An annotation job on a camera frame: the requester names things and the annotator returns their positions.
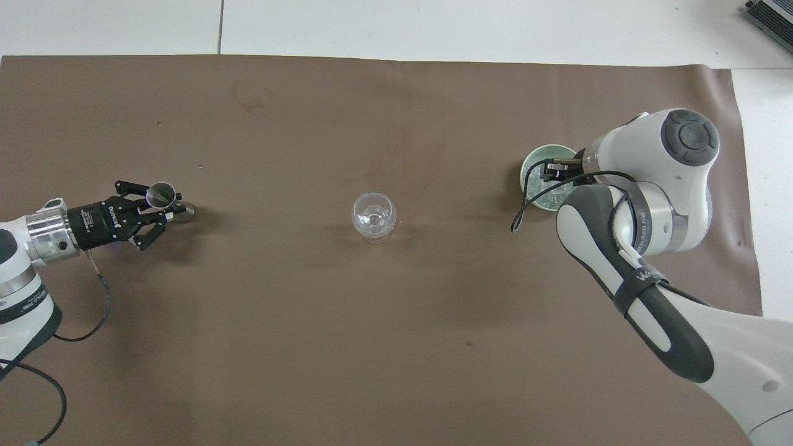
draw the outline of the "brown mat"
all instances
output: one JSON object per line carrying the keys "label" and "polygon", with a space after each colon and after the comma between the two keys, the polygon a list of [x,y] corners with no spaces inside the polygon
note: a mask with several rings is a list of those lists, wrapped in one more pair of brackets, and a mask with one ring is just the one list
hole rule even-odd
{"label": "brown mat", "polygon": [[[149,250],[99,248],[115,293],[93,338],[30,357],[63,384],[51,444],[749,444],[667,371],[562,249],[517,234],[523,157],[582,148],[682,106],[721,134],[715,218],[652,259],[672,284],[760,312],[729,71],[259,56],[6,57],[0,220],[113,182],[169,181],[199,208]],[[383,190],[393,238],[352,202]],[[41,270],[77,336],[102,311],[85,259]],[[0,444],[37,438],[52,389],[0,383]]]}

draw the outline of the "small metal cup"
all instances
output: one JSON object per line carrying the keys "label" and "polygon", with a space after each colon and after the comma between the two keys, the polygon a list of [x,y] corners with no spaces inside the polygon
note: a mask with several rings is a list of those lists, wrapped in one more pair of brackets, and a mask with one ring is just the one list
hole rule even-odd
{"label": "small metal cup", "polygon": [[176,189],[168,183],[154,183],[146,191],[146,202],[154,209],[168,209],[176,203]]}

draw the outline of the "black cable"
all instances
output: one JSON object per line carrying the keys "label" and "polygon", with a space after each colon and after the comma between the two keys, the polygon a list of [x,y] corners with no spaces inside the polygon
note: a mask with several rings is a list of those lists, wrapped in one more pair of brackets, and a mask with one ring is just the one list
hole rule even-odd
{"label": "black cable", "polygon": [[52,429],[50,429],[47,435],[41,437],[41,440],[38,440],[36,442],[36,444],[44,443],[45,441],[49,440],[53,434],[55,434],[56,430],[58,430],[61,423],[63,423],[63,419],[66,417],[66,393],[63,392],[63,387],[60,386],[60,384],[55,380],[55,378],[51,377],[50,375],[47,375],[46,373],[42,372],[41,370],[35,367],[31,367],[27,364],[23,364],[17,361],[9,361],[7,359],[0,359],[0,363],[10,365],[13,367],[19,367],[26,371],[31,371],[36,375],[39,375],[41,378],[44,378],[44,380],[48,381],[53,386],[55,386],[55,389],[58,391],[58,395],[60,396],[60,417],[58,417],[58,421],[56,421],[55,425],[52,426]]}
{"label": "black cable", "polygon": [[[553,161],[554,161],[553,158],[545,158],[544,160],[540,160],[540,161],[532,164],[531,167],[529,167],[529,170],[526,171],[526,176],[523,177],[523,196],[520,199],[520,209],[521,210],[526,209],[526,202],[528,201],[526,199],[526,196],[529,194],[529,175],[531,174],[531,171],[533,171],[534,168],[539,166],[539,165],[542,165],[542,164],[545,164],[545,163],[552,163]],[[523,212],[519,212],[519,216],[515,216],[515,218],[518,220],[518,227],[520,227],[520,223],[523,221]]]}
{"label": "black cable", "polygon": [[55,337],[56,339],[64,340],[66,342],[79,342],[81,340],[88,339],[89,337],[93,336],[94,333],[99,331],[99,329],[102,327],[102,325],[107,320],[107,317],[110,315],[110,303],[113,301],[113,296],[110,295],[110,285],[107,284],[107,280],[105,280],[105,278],[102,277],[101,274],[97,274],[97,277],[102,282],[102,285],[105,286],[105,296],[107,297],[107,304],[105,305],[105,312],[102,314],[102,319],[99,320],[99,323],[97,324],[97,326],[95,326],[93,330],[89,331],[88,334],[86,334],[84,336],[80,336],[80,337],[74,337],[74,338],[72,338],[72,337],[63,337],[63,336],[58,336],[57,334],[52,335],[52,337]]}
{"label": "black cable", "polygon": [[700,298],[695,298],[694,296],[690,295],[689,293],[686,293],[685,291],[679,290],[679,289],[675,288],[674,286],[669,285],[666,282],[659,282],[658,285],[666,288],[667,290],[672,291],[675,294],[679,294],[679,295],[683,296],[684,298],[686,298],[686,299],[688,299],[688,300],[690,300],[692,302],[696,302],[696,303],[698,303],[700,305],[704,305],[704,306],[709,306],[711,308],[715,308],[714,306],[712,306],[707,301],[704,301],[704,300],[702,300]]}
{"label": "black cable", "polygon": [[524,199],[523,205],[520,207],[520,210],[518,211],[517,215],[515,215],[515,218],[512,220],[512,225],[510,226],[510,230],[512,232],[514,232],[514,233],[518,232],[518,228],[520,228],[520,223],[521,223],[521,221],[523,221],[523,213],[526,212],[526,208],[529,207],[529,205],[531,203],[537,201],[537,198],[540,198],[543,195],[547,194],[548,192],[551,192],[552,190],[554,190],[554,189],[556,189],[558,187],[562,187],[562,186],[564,186],[567,183],[572,183],[573,181],[578,181],[580,179],[592,178],[592,177],[595,177],[595,176],[598,176],[598,175],[615,175],[615,176],[623,177],[624,179],[632,181],[633,183],[636,183],[636,180],[634,179],[634,177],[628,175],[627,173],[618,172],[618,171],[597,171],[597,172],[590,172],[590,173],[587,173],[587,174],[580,174],[580,175],[576,175],[576,176],[570,177],[568,179],[562,180],[559,183],[556,183],[553,186],[543,190],[539,194],[536,194],[534,197],[531,198],[531,200],[525,201],[525,199]]}

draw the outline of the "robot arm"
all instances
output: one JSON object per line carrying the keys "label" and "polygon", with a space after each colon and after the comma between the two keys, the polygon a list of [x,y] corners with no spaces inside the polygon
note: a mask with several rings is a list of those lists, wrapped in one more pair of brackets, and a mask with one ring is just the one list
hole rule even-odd
{"label": "robot arm", "polygon": [[[793,325],[712,308],[672,288],[642,257],[691,248],[704,237],[710,221],[704,183],[718,137],[710,159],[698,166],[678,161],[667,149],[655,151],[668,159],[659,156],[649,171],[642,167],[646,161],[609,159],[620,150],[640,151],[640,144],[658,148],[652,144],[665,134],[659,126],[680,116],[704,119],[702,128],[715,134],[698,113],[665,110],[608,133],[594,151],[588,148],[585,170],[597,160],[600,165],[590,169],[625,171],[645,181],[579,186],[558,211],[557,234],[666,367],[719,402],[754,444],[787,444],[793,437]],[[680,131],[685,123],[675,124],[681,139],[692,136]],[[686,151],[680,152],[684,160]]]}
{"label": "robot arm", "polygon": [[[43,266],[114,241],[129,240],[143,251],[191,205],[167,183],[141,186],[116,182],[105,201],[67,209],[50,200],[37,212],[0,223],[0,359],[19,361],[52,337],[62,317],[34,267]],[[130,194],[142,198],[127,199]],[[154,208],[154,212],[142,213]],[[151,228],[140,235],[144,227]],[[0,363],[0,379],[11,366]]]}

